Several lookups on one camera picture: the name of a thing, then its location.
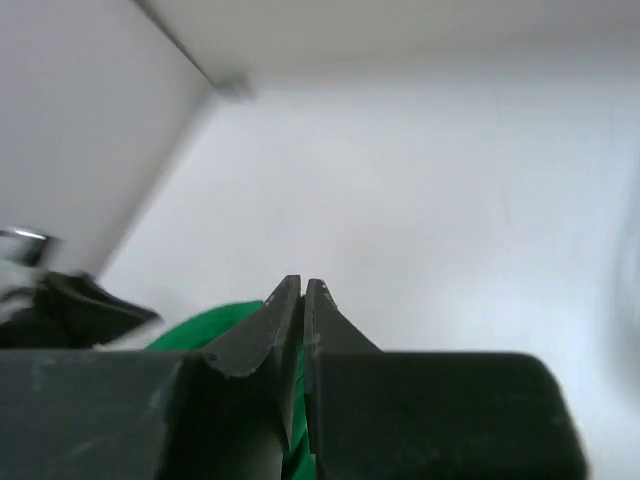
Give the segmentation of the green t shirt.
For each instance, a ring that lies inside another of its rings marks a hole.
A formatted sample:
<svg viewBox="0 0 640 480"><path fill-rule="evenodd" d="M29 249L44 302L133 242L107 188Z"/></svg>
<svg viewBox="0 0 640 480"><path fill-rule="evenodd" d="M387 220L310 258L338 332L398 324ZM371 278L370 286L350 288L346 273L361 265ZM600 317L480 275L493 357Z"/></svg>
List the green t shirt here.
<svg viewBox="0 0 640 480"><path fill-rule="evenodd" d="M262 305L261 300L217 306L171 328L151 342L149 350L195 350L212 342L245 320ZM292 422L291 449L284 455L282 479L315 480L315 464L310 451L304 399L303 352L299 351Z"/></svg>

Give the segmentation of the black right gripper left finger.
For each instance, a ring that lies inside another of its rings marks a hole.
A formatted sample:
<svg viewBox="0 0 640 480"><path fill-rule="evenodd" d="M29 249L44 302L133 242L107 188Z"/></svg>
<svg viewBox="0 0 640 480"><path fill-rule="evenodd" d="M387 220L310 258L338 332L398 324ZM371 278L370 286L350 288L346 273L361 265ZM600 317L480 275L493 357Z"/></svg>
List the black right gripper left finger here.
<svg viewBox="0 0 640 480"><path fill-rule="evenodd" d="M287 275L255 312L202 348L215 398L245 418L264 418L285 450L292 443L300 300L301 278Z"/></svg>

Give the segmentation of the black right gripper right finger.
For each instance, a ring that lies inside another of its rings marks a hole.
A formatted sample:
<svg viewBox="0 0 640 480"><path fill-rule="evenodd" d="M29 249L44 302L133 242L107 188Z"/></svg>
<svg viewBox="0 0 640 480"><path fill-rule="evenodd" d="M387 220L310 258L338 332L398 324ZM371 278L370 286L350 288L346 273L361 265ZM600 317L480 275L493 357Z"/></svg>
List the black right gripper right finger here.
<svg viewBox="0 0 640 480"><path fill-rule="evenodd" d="M304 307L304 397L311 451L380 455L385 447L385 354L311 279Z"/></svg>

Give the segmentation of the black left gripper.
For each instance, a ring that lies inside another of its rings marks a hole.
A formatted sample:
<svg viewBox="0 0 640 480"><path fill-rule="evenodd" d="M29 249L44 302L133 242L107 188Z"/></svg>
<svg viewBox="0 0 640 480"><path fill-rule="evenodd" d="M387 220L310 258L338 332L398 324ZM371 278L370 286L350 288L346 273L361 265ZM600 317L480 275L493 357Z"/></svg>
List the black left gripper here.
<svg viewBox="0 0 640 480"><path fill-rule="evenodd" d="M89 349L159 320L121 300L86 273L50 272L34 286L1 294L2 349Z"/></svg>

